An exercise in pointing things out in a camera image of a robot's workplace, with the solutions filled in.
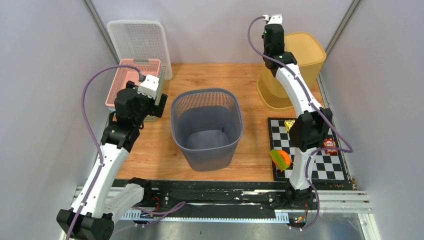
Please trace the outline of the yellow slatted waste bin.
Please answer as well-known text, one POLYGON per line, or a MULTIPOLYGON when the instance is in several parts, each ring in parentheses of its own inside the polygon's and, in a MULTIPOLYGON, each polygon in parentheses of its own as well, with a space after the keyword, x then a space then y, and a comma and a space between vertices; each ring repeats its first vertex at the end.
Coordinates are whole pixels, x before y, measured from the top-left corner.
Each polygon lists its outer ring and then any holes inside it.
MULTIPOLYGON (((326 52, 319 41, 307 32, 287 33, 284 36, 285 50, 293 53, 303 80, 310 90, 318 88, 317 77, 326 60, 326 52)), ((283 86, 263 66, 256 89, 264 105, 273 111, 282 111, 293 105, 283 86)))

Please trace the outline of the grey slatted waste bin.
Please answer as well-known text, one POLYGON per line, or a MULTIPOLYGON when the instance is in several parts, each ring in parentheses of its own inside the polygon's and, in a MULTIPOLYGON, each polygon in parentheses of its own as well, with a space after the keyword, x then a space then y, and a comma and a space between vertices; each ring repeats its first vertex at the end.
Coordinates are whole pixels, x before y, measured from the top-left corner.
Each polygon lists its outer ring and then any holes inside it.
POLYGON ((244 132, 239 102, 223 88, 181 93, 171 104, 170 123, 175 143, 197 172, 229 166, 244 132))

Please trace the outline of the blue perforated basket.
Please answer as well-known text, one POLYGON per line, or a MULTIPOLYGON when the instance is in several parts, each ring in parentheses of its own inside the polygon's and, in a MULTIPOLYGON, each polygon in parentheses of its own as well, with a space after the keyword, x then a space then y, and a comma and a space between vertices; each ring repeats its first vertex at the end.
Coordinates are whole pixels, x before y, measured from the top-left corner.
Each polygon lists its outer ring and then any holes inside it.
POLYGON ((163 89, 164 89, 164 82, 165 82, 165 80, 164 80, 164 68, 163 67, 160 68, 160 73, 159 73, 158 78, 159 78, 158 89, 162 92, 163 89))

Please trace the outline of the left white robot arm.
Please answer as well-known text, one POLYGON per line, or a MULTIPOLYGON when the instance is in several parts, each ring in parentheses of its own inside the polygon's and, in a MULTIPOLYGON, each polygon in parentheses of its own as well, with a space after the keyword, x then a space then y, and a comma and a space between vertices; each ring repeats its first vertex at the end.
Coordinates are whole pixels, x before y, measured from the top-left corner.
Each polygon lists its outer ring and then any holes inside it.
POLYGON ((132 150, 147 116, 160 118, 168 96, 161 83, 149 76, 139 85, 129 81, 118 91, 115 110, 110 113, 103 131, 96 161, 81 193, 70 209, 61 209, 56 221, 67 239, 108 240, 115 223, 133 206, 149 206, 153 201, 152 183, 134 177, 110 201, 109 191, 122 163, 132 150))

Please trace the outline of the pink perforated basket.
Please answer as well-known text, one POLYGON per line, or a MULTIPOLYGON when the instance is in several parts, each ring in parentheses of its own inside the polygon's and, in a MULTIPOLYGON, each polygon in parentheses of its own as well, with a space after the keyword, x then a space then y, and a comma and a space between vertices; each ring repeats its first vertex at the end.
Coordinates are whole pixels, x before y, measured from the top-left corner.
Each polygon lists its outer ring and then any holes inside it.
MULTIPOLYGON (((159 77, 161 69, 161 60, 156 58, 149 58, 148 60, 134 60, 133 58, 124 58, 120 61, 121 65, 132 65, 141 70, 141 73, 146 76, 148 74, 159 77)), ((118 68, 116 70, 112 85, 109 89, 105 105, 110 111, 115 110, 114 101, 117 93, 124 89, 128 81, 134 82, 137 86, 140 85, 138 81, 138 72, 132 68, 118 68)))

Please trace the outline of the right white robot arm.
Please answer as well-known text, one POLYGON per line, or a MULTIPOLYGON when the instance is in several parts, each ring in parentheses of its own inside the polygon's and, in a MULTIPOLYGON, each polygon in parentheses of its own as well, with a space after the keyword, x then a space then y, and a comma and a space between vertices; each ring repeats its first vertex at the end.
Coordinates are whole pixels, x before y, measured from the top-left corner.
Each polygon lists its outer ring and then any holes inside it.
POLYGON ((311 165, 333 117, 332 111, 321 106, 308 86, 311 80, 317 78, 326 53, 311 34, 285 34, 281 23, 266 24, 262 38, 265 66, 284 88, 296 114, 289 132, 289 140, 294 146, 294 161, 285 201, 290 208, 298 209, 314 196, 311 165))

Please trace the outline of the green perforated basket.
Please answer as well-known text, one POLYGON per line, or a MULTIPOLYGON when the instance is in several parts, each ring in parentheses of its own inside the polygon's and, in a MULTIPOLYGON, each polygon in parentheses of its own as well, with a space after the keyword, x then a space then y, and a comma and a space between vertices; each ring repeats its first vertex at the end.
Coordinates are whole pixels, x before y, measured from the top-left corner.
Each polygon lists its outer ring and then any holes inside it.
MULTIPOLYGON (((158 97, 156 98, 156 101, 155 101, 155 103, 156 103, 156 104, 158 104, 158 103, 159 103, 159 101, 160 101, 160 95, 161 95, 163 92, 164 92, 164 89, 163 89, 163 91, 158 90, 158 97)), ((145 122, 156 122, 157 120, 158 120, 158 117, 153 116, 153 115, 148 115, 148 116, 144 119, 144 121, 145 121, 145 122)))

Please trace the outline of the white perforated basket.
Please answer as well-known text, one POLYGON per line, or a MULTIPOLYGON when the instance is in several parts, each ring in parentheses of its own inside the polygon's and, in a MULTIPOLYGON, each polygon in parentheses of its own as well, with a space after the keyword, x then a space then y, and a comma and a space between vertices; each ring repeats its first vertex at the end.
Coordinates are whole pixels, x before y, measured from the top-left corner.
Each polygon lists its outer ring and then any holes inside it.
POLYGON ((107 32, 120 60, 159 59, 165 80, 173 71, 164 26, 158 20, 120 19, 107 23, 107 32))

